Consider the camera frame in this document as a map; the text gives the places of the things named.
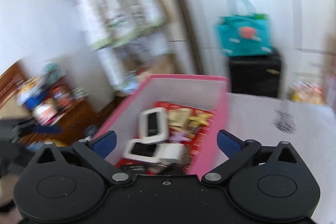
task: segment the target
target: blue gripper pad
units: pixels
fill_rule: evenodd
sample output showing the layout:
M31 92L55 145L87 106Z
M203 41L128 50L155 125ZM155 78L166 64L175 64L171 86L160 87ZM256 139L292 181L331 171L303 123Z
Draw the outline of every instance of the blue gripper pad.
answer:
M115 149L116 145L117 135L112 130L89 142L89 148L102 158L106 158Z
M217 145L228 158L231 158L245 146L245 142L226 130L220 130L217 134Z

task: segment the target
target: black box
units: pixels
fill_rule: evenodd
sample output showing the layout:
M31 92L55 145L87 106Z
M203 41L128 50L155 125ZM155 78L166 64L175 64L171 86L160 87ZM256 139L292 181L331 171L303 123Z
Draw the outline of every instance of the black box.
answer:
M231 92L278 98L281 65L277 51L263 56L230 57Z

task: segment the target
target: teal tote bag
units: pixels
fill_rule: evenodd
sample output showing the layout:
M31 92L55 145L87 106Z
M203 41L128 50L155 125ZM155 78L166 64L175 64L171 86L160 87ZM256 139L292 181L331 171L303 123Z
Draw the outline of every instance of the teal tote bag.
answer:
M268 16L257 14L249 0L241 0L249 15L238 15L237 0L228 0L231 16L221 17L215 32L226 56L252 56L272 53Z

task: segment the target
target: blue container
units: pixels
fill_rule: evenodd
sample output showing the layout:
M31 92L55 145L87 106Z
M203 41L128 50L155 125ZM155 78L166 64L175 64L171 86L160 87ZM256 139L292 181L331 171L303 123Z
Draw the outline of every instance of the blue container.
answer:
M42 91L39 95L35 97L30 97L27 99L27 101L24 103L26 108L29 110L33 110L35 107L37 107L39 104L41 104L44 100L44 98L47 97L47 92Z

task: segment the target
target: pink cardboard box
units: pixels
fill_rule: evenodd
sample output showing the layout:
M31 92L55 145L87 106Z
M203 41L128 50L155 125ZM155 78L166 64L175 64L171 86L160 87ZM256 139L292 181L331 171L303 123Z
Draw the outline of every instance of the pink cardboard box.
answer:
M212 111L208 133L199 154L189 166L188 174L201 178L213 169L217 152L217 133L224 129L227 119L227 78L206 75L151 75L139 89L127 98L107 119L96 137L109 130L117 134L116 148L105 158L116 164L130 139L138 135L140 112L151 109L158 101L175 103Z

